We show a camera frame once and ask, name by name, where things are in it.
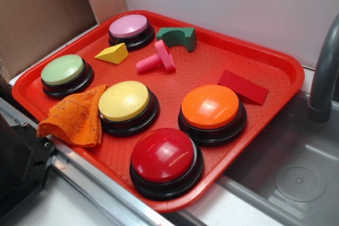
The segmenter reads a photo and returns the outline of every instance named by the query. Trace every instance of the red rectangular block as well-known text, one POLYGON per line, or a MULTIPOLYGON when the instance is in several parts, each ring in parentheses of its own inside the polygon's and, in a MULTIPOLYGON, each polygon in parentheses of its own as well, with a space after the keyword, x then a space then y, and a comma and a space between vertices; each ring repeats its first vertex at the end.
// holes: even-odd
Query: red rectangular block
POLYGON ((219 85, 232 89, 240 99, 263 105, 268 90, 239 75, 225 70, 218 82, 219 85))

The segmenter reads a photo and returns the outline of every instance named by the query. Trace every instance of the sink drain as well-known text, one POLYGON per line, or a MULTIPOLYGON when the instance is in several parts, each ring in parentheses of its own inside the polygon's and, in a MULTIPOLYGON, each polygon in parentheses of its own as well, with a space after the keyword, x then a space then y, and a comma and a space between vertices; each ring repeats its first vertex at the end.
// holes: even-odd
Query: sink drain
POLYGON ((293 161, 281 166, 274 178, 277 189, 285 197, 299 202, 320 197, 326 186, 324 175, 305 161, 293 161))

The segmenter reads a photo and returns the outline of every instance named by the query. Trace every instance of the red tray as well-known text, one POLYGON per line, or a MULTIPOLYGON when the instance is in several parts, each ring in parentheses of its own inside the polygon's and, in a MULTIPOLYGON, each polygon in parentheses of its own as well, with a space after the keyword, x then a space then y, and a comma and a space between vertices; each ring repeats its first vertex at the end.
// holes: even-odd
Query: red tray
POLYGON ((13 87, 13 96, 39 121, 45 119, 49 109, 58 102, 48 98, 42 91, 41 71, 47 63, 66 54, 77 54, 93 67, 95 78, 88 89, 101 84, 112 86, 125 80, 137 80, 149 87, 158 97, 161 107, 160 116, 145 132, 130 138, 115 138, 104 134, 99 147, 71 148, 161 213, 179 210, 196 201, 300 90, 304 82, 304 70, 301 64, 289 55, 155 13, 132 11, 107 20, 20 77, 13 87), (132 13, 146 16, 156 32, 162 27, 195 27, 198 43, 193 52, 187 52, 183 46, 170 48, 176 72, 167 73, 164 67, 159 66, 146 73, 138 73, 136 62, 156 53, 153 43, 138 51, 130 52, 129 57, 119 65, 94 58, 110 46, 109 25, 117 18, 132 13), (247 126, 237 140, 221 147, 201 148, 205 165, 203 178, 189 193, 166 202, 142 197, 134 188, 129 175, 130 156, 134 145, 151 130, 166 127, 178 129, 177 116, 184 96, 198 86, 216 84, 225 69, 268 89, 269 93, 264 104, 244 103, 248 116, 247 126))

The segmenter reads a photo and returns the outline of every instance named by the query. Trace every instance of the sink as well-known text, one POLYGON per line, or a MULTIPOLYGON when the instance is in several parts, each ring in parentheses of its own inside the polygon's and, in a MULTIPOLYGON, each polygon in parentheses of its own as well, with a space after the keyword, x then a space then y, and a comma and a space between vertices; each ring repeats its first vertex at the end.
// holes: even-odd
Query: sink
POLYGON ((314 123, 306 117, 308 97, 299 92, 227 168, 224 181, 288 225, 339 225, 339 104, 333 102, 328 122, 314 123))

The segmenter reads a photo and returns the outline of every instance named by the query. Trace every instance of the gray faucet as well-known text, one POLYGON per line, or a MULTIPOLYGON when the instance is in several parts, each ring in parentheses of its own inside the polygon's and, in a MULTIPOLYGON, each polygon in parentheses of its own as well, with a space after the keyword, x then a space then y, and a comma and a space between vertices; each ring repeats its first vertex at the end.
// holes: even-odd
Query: gray faucet
POLYGON ((318 123, 329 120, 338 72, 339 14, 329 28, 318 59, 307 108, 307 117, 310 120, 318 123))

